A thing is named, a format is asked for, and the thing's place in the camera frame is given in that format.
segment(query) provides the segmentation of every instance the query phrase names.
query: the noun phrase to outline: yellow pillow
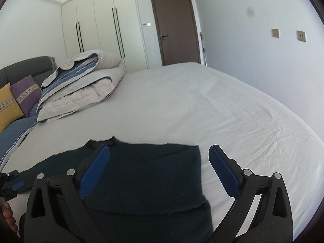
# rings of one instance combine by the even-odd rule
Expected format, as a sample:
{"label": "yellow pillow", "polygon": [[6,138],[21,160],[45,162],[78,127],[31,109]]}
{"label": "yellow pillow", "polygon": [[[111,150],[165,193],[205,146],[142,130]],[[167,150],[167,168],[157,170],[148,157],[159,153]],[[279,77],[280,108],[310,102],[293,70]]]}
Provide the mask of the yellow pillow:
{"label": "yellow pillow", "polygon": [[17,119],[24,117],[24,113],[10,91],[10,83],[0,89],[0,133]]}

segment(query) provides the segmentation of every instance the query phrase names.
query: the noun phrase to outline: throw pillow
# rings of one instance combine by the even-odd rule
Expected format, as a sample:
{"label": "throw pillow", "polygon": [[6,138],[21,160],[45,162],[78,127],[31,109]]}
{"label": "throw pillow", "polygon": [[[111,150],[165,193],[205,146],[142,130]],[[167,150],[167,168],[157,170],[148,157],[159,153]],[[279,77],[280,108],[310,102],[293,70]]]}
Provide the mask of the throw pillow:
{"label": "throw pillow", "polygon": [[42,91],[31,76],[19,80],[10,87],[12,95],[28,117],[33,106],[41,99]]}
{"label": "throw pillow", "polygon": [[24,117],[17,101],[10,92],[10,83],[0,89],[0,133],[17,119]]}

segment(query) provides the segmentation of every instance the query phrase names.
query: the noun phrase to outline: dark green sweater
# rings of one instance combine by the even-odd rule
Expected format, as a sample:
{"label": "dark green sweater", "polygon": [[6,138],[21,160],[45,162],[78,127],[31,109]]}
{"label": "dark green sweater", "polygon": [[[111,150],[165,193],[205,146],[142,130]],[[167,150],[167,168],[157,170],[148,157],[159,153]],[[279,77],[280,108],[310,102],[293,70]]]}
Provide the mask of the dark green sweater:
{"label": "dark green sweater", "polygon": [[[212,234],[210,205],[202,194],[198,146],[89,141],[54,155],[20,174],[19,192],[31,189],[39,173],[66,173],[88,158],[99,143],[110,161],[84,204],[112,243],[204,243]],[[79,234],[61,201],[70,230]]]}

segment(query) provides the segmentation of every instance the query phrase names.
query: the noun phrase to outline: blue gripper pad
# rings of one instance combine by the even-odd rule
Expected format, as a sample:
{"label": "blue gripper pad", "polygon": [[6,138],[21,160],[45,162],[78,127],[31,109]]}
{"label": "blue gripper pad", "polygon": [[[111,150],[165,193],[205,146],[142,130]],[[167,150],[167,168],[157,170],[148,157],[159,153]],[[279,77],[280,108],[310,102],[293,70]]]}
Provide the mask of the blue gripper pad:
{"label": "blue gripper pad", "polygon": [[14,186],[12,186],[12,190],[14,192],[17,192],[19,189],[22,189],[25,186],[25,183],[23,181],[20,181],[19,183],[16,183]]}
{"label": "blue gripper pad", "polygon": [[93,160],[86,172],[80,179],[79,196],[82,200],[90,196],[99,181],[101,174],[107,166],[110,159],[110,152],[107,146],[103,146],[98,156]]}
{"label": "blue gripper pad", "polygon": [[218,178],[221,180],[227,194],[230,197],[237,199],[240,195],[239,180],[215,146],[212,146],[209,149],[209,161]]}

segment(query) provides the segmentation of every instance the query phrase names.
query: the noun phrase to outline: blue blanket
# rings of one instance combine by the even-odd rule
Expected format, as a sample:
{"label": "blue blanket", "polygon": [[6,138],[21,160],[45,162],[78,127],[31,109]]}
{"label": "blue blanket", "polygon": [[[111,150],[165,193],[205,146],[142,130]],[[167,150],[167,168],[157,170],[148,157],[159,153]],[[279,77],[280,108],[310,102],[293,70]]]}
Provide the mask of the blue blanket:
{"label": "blue blanket", "polygon": [[36,117],[19,119],[0,133],[0,171],[25,136],[36,126],[36,123]]}

